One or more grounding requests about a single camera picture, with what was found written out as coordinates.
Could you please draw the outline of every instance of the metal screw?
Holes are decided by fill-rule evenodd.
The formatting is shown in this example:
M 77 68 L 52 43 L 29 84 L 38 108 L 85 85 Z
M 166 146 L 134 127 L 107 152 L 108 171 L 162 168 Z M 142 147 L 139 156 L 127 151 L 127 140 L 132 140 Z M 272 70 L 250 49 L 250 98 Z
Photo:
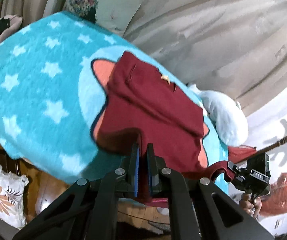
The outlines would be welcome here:
M 83 186 L 83 185 L 86 185 L 87 184 L 87 180 L 86 179 L 78 179 L 77 180 L 77 184 L 79 185 L 79 186 Z
M 163 168 L 163 169 L 161 170 L 161 172 L 162 172 L 163 174 L 165 174 L 165 175 L 169 175 L 169 174 L 171 173 L 171 169 L 169 169 L 169 168 Z
M 201 178 L 200 183 L 202 185 L 208 185 L 210 183 L 210 180 L 208 178 Z
M 115 174 L 117 175 L 123 175 L 125 174 L 125 170 L 123 168 L 119 168 L 115 170 Z

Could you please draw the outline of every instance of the curtain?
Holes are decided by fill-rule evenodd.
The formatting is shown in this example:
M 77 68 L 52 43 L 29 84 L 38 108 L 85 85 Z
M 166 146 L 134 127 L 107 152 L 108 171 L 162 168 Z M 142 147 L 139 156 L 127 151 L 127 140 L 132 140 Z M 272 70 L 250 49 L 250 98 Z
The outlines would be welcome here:
M 124 38 L 246 116 L 287 86 L 287 0 L 147 0 Z

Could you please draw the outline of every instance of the bedsheet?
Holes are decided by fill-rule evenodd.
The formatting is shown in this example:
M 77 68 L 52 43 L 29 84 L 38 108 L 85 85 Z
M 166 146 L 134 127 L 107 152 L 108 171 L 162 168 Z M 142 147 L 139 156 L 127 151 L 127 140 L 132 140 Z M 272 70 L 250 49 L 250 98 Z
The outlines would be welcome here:
M 73 183 L 101 178 L 122 159 L 99 149 L 91 130 L 106 102 L 91 64 L 118 61 L 124 51 L 156 66 L 196 104 L 200 99 L 152 58 L 89 22 L 60 12 L 28 25 L 0 44 L 0 144 L 12 158 L 27 158 Z M 209 165 L 228 151 L 207 116 Z M 227 192 L 223 176 L 217 185 Z

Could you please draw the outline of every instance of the white plush toy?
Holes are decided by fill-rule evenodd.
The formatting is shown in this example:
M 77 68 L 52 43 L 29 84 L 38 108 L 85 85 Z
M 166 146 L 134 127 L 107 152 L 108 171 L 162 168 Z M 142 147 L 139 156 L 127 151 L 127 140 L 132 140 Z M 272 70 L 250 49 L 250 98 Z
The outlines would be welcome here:
M 228 146 L 240 146 L 248 137 L 248 122 L 240 104 L 227 95 L 212 91 L 199 90 L 195 84 L 188 84 L 190 90 L 202 100 L 209 118 L 215 123 L 217 134 Z

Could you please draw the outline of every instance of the wooden floor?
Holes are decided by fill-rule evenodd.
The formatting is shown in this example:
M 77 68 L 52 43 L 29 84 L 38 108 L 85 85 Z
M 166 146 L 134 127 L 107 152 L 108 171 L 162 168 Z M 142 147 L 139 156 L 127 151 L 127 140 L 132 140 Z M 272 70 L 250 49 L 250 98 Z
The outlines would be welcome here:
M 27 222 L 30 222 L 59 195 L 61 195 L 69 185 L 45 172 L 39 171 L 25 161 L 20 161 L 20 169 L 21 174 L 25 174 L 30 181 L 24 193 L 24 212 Z M 118 222 L 125 222 L 134 228 L 147 229 L 149 232 L 156 233 L 145 234 L 145 230 L 134 230 L 133 234 L 136 236 L 133 236 L 133 238 L 127 236 L 125 239 L 171 239 L 170 236 L 157 235 L 162 234 L 162 230 L 150 225 L 149 221 L 159 223 L 163 226 L 167 226 L 167 224 L 170 223 L 169 216 L 161 215 L 157 212 L 156 208 L 138 207 L 126 202 L 119 203 Z M 123 225 L 122 228 L 126 228 L 124 231 L 129 233 L 132 228 L 131 226 L 127 227 L 126 225 Z

